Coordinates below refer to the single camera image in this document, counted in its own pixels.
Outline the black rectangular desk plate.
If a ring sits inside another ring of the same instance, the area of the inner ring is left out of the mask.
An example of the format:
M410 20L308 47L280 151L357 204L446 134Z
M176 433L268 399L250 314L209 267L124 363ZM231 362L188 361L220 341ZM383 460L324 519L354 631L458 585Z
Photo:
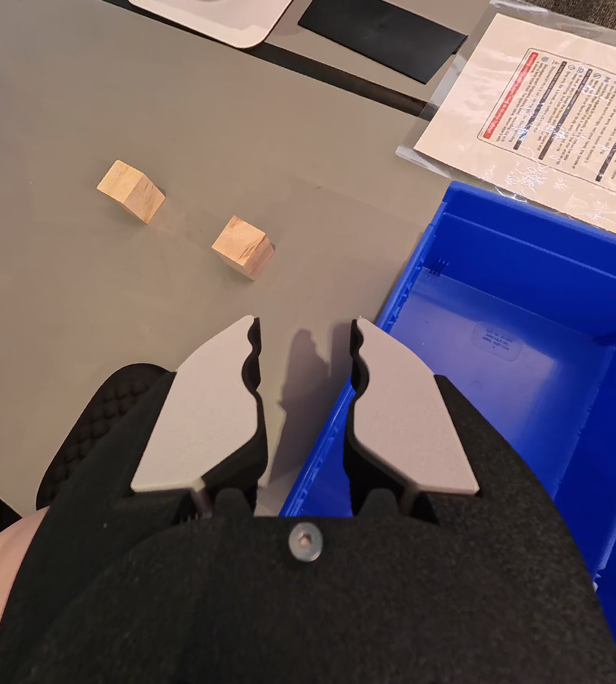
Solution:
M298 26L422 84L467 39L386 1L312 1Z

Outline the wooden cube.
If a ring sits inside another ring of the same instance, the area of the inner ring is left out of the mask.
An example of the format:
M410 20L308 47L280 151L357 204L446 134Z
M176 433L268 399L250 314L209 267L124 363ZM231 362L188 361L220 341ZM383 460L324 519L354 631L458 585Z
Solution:
M144 224L150 223L166 199L147 175L119 159L100 180L97 190Z
M227 265L253 281L259 278L275 253L262 230L237 216L230 218L211 248Z

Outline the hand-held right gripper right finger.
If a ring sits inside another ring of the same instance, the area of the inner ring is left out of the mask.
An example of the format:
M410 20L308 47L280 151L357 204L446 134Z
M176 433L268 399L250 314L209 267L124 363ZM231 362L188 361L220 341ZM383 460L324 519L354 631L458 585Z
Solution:
M344 431L350 507L359 515L375 490L405 513L434 517L428 494L475 496L480 486L437 376L407 346L367 319L352 321L354 396Z

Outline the laminated paper sheet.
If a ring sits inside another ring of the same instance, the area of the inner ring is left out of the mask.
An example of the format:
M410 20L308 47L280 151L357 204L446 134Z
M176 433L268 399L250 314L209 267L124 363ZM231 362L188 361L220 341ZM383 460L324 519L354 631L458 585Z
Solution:
M616 30L491 1L396 153L616 235Z

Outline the black textured cushion pad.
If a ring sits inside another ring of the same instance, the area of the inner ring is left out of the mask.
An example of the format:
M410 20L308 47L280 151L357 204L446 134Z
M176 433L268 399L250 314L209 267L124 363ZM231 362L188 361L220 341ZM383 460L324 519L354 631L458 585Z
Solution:
M36 508L50 506L78 466L168 371L155 364L137 363L120 368L92 396L43 475Z

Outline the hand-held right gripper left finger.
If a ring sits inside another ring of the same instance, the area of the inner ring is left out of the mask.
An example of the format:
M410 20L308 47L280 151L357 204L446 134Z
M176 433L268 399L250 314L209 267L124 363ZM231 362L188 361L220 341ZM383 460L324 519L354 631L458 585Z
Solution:
M134 493L184 491L206 516L222 490L257 489L268 466L260 353L260 319L246 315L180 364L133 475Z

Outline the blue plastic bin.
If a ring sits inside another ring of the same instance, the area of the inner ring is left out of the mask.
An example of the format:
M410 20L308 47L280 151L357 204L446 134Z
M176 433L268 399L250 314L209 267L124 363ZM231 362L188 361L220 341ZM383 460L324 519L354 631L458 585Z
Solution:
M452 182L376 325L539 478L616 641L616 237Z

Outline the wooden book stand white base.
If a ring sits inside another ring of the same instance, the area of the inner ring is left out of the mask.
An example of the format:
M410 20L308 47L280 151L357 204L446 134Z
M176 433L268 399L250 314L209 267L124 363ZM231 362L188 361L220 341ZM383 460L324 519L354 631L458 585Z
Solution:
M234 48L261 44L291 1L130 1L161 19Z

